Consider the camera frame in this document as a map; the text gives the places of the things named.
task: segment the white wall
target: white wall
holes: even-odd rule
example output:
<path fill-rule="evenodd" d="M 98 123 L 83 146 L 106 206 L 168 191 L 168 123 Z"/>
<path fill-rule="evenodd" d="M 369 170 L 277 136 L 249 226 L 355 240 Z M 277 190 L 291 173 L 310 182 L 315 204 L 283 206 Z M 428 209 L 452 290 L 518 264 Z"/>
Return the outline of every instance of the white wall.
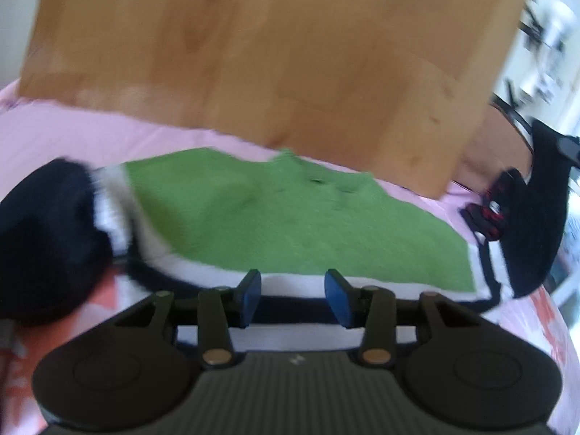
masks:
<path fill-rule="evenodd" d="M 542 9 L 549 6 L 552 0 L 536 0 L 534 6 L 538 18 L 543 16 Z M 578 74 L 580 72 L 580 0 L 561 0 L 568 5 L 578 18 L 576 30 L 571 34 L 566 44 L 566 57 L 560 68 L 559 76 L 563 82 L 562 89 L 551 105 L 542 100 L 524 107 L 521 113 L 524 116 L 533 116 L 561 132 L 570 132 L 576 120 L 580 117 L 580 96 L 578 95 Z M 498 79 L 496 93 L 507 99 L 504 86 L 504 77 L 513 79 L 515 88 L 518 88 L 526 73 L 532 67 L 532 56 L 524 47 L 524 33 L 519 32 L 511 52 L 507 58 L 504 70 Z M 573 104 L 577 104 L 577 113 L 571 112 Z"/>
<path fill-rule="evenodd" d="M 18 78 L 38 0 L 0 0 L 0 88 Z"/>

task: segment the bed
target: bed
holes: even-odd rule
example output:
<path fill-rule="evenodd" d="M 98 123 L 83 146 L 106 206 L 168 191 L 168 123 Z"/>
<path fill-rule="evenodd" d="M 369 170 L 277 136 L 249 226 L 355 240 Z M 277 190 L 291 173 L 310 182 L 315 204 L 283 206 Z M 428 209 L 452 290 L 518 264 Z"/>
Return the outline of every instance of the bed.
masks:
<path fill-rule="evenodd" d="M 101 167 L 202 146 L 255 161 L 271 155 L 267 149 L 210 130 L 160 126 L 119 114 L 22 100 L 16 96 L 16 88 L 14 83 L 0 93 L 0 199 L 27 174 L 57 157 Z M 444 216 L 456 229 L 465 227 L 457 210 L 477 200 L 474 193 L 454 183 L 439 201 L 394 185 L 383 186 L 390 194 Z M 45 423 L 30 385 L 36 364 L 51 349 L 139 299 L 127 291 L 127 286 L 127 278 L 111 267 L 91 298 L 54 324 L 22 328 L 0 322 L 0 435 L 34 435 L 42 430 Z M 564 379 L 563 393 L 549 424 L 559 434 L 574 434 L 580 422 L 580 407 L 574 402 L 580 396 L 580 363 L 550 296 L 542 287 L 527 298 L 501 305 L 487 317 L 538 346 L 558 363 Z M 360 334 L 351 335 L 356 344 Z M 293 335 L 283 338 L 291 344 Z M 320 338 L 331 339 L 332 333 L 321 333 Z"/>

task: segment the pink bed sheet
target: pink bed sheet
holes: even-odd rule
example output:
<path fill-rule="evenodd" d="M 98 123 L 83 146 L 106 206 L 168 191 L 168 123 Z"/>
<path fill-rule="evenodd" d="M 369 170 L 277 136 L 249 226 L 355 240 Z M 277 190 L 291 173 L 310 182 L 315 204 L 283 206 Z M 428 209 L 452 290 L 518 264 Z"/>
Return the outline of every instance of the pink bed sheet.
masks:
<path fill-rule="evenodd" d="M 0 93 L 0 200 L 27 174 L 56 157 L 100 167 L 202 146 L 217 147 L 254 161 L 266 160 L 272 154 L 208 130 L 159 126 L 54 103 L 29 103 L 16 97 L 13 84 Z M 381 184 L 389 194 L 431 211 L 450 222 L 466 239 L 472 239 L 457 209 L 476 200 L 473 193 L 451 184 L 445 197 L 433 201 L 385 182 Z M 91 299 L 62 321 L 14 328 L 13 332 L 6 322 L 3 327 L 0 325 L 0 380 L 4 375 L 4 382 L 0 381 L 0 435 L 34 435 L 42 429 L 44 421 L 30 388 L 36 364 L 52 348 L 122 308 L 122 287 L 111 269 Z M 549 295 L 540 289 L 525 299 L 504 304 L 494 315 L 500 325 L 546 351 L 558 363 L 564 376 L 564 391 L 550 425 L 560 434 L 574 434 L 580 422 L 580 408 L 575 403 L 580 396 L 580 364 Z"/>

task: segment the fabric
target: fabric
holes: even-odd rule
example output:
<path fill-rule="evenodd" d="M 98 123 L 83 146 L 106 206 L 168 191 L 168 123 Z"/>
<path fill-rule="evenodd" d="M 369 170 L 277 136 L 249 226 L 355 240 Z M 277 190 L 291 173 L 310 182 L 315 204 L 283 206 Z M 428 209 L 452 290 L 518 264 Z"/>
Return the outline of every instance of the fabric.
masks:
<path fill-rule="evenodd" d="M 504 171 L 492 184 L 485 194 L 481 196 L 481 204 L 469 204 L 462 210 L 461 215 L 469 225 L 474 236 L 479 241 L 481 266 L 484 270 L 485 281 L 491 291 L 491 301 L 499 303 L 508 301 L 514 297 L 511 287 L 501 282 L 501 277 L 508 276 L 505 269 L 498 272 L 498 264 L 504 263 L 497 257 L 504 258 L 501 244 L 498 242 L 507 227 L 511 209 L 514 203 L 521 198 L 526 187 L 521 174 L 516 169 Z"/>
<path fill-rule="evenodd" d="M 210 149 L 124 168 L 138 209 L 182 259 L 244 273 L 322 276 L 336 268 L 381 282 L 475 291 L 465 240 L 385 194 L 370 175 L 330 170 L 291 152 L 256 163 Z"/>
<path fill-rule="evenodd" d="M 84 161 L 92 167 L 200 146 L 216 148 L 245 160 L 265 161 L 272 156 L 267 149 L 214 132 L 158 126 L 126 116 L 69 109 L 52 103 L 28 103 L 15 96 L 0 95 L 0 112 L 3 110 L 0 116 L 0 198 L 36 168 L 62 156 Z M 451 184 L 446 196 L 433 201 L 394 185 L 378 183 L 391 196 L 428 210 L 447 221 L 466 241 L 475 243 L 458 212 L 468 203 L 479 201 L 474 193 Z M 12 332 L 10 322 L 0 322 L 0 380 L 3 374 L 6 376 L 0 393 L 0 434 L 36 435 L 45 426 L 30 382 L 36 364 L 46 353 L 146 294 L 111 269 L 83 306 L 55 324 L 17 327 Z M 580 397 L 580 364 L 562 317 L 549 296 L 543 289 L 537 290 L 526 298 L 504 303 L 490 318 L 543 348 L 552 357 L 559 356 L 556 361 L 563 372 L 566 393 L 550 419 L 550 427 L 556 433 L 573 435 L 579 421 L 576 401 Z M 305 327 L 310 330 L 308 342 L 318 340 L 323 347 L 337 340 L 357 344 L 360 338 L 357 331 L 337 326 Z M 184 339 L 193 341 L 191 329 L 184 328 L 181 334 Z M 276 332 L 266 326 L 257 326 L 248 338 L 242 331 L 235 332 L 233 338 L 240 350 L 248 348 L 252 342 L 263 348 L 269 345 L 301 348 L 304 344 L 302 328 L 297 331 L 296 326 L 284 326 Z"/>
<path fill-rule="evenodd" d="M 89 297 L 112 262 L 94 197 L 85 168 L 54 160 L 0 202 L 0 319 L 46 323 Z"/>
<path fill-rule="evenodd" d="M 517 298 L 536 290 L 554 263 L 566 223 L 572 161 L 556 142 L 563 136 L 538 121 L 532 124 L 534 168 L 520 198 L 514 198 L 500 239 Z"/>

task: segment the black cloth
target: black cloth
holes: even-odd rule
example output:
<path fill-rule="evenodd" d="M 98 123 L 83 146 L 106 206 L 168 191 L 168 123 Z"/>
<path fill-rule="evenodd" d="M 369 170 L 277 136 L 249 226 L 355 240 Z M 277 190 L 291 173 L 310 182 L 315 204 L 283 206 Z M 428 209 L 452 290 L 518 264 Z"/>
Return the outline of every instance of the black cloth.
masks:
<path fill-rule="evenodd" d="M 538 289 L 558 253 L 568 207 L 568 179 L 573 162 L 558 151 L 561 134 L 540 121 L 532 124 L 534 164 L 526 185 L 516 169 L 504 171 L 462 216 L 482 247 L 500 241 L 515 298 Z M 482 253 L 485 279 L 495 280 L 489 253 Z M 490 286 L 495 293 L 497 286 Z"/>
<path fill-rule="evenodd" d="M 89 297 L 112 262 L 94 193 L 85 167 L 57 159 L 0 202 L 0 318 L 42 324 Z"/>
<path fill-rule="evenodd" d="M 525 190 L 511 198 L 509 221 L 500 239 L 516 298 L 538 289 L 554 263 L 566 224 L 573 165 L 558 151 L 561 134 L 539 121 L 532 124 L 532 133 L 532 175 Z"/>

